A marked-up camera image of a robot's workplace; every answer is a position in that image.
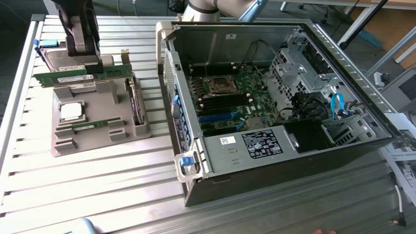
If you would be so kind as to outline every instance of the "white cable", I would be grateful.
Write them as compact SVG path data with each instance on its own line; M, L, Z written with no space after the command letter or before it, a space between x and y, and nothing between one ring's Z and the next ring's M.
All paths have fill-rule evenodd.
M396 188L396 192L398 192L398 196L399 196L399 211L403 212L402 194L400 194L399 186L395 185L395 188Z

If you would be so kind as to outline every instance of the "sticker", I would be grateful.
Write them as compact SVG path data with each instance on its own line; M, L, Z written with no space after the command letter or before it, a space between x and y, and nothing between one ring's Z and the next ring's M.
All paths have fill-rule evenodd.
M74 82L74 81L82 81L82 80L90 80L94 79L94 75L83 75L78 77L63 77L58 78L59 83L67 83L67 82Z
M88 125L88 126L84 126L84 127L74 128L72 130L74 131L79 131L79 130L90 129L90 128L94 128L94 125Z
M255 133L247 133L242 136L251 158L256 159L283 153L271 129Z
M232 144L235 143L235 137L234 136L223 137L220 138L220 141L222 141L222 145Z
M227 34L226 40L236 39L236 34Z
M86 83L86 84L72 84L72 85L68 85L68 88L70 89L80 89L80 88L87 88L87 87L94 87L96 86L94 82L91 83Z
M247 110L247 113L251 115L251 114L252 114L252 112L250 111L248 106L246 107L246 110Z
M68 66L68 67L60 67L59 68L60 71L72 71L72 70L83 70L83 69L86 69L84 65Z

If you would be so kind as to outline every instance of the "black plastic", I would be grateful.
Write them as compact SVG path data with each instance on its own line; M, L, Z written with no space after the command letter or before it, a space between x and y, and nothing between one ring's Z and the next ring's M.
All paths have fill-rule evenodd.
M406 219L404 219L404 213L403 212L399 212L399 222L398 222L398 225L402 226L402 227L407 226Z
M336 145L328 138L328 135L322 127L322 121L316 119L307 119L284 123L286 132L294 134L299 143L296 151L299 153L324 150Z

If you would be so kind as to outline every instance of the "paper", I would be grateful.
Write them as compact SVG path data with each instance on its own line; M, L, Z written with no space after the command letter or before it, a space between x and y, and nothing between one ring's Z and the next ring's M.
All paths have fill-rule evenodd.
M416 127L404 114L386 114L402 133L394 143L380 149L398 181L416 205Z

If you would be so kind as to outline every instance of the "white label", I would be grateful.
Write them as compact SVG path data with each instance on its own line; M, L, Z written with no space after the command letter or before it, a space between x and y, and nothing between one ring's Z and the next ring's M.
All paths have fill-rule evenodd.
M222 145L232 144L235 143L235 137L234 136L223 137L220 138L220 141L222 141Z
M252 112L250 111L248 106L246 107L246 110L247 110L247 113L251 115L251 114L252 114Z
M74 82L74 81L82 81L82 80L90 80L94 79L94 75L83 75L78 77L63 77L58 78L59 83L67 83L67 82Z
M80 88L92 87L92 86L96 86L94 82L86 83L86 84L72 84L72 85L68 85L68 88L80 89Z
M227 34L226 40L230 40L230 39L236 39L236 34Z
M68 66L68 67L60 67L59 70L60 71L72 71L72 70L83 70L86 69L84 65L80 66Z
M94 128L94 125L88 125L88 126L84 126L84 127L74 128L72 130L74 131L79 131L79 130L90 129L90 128Z

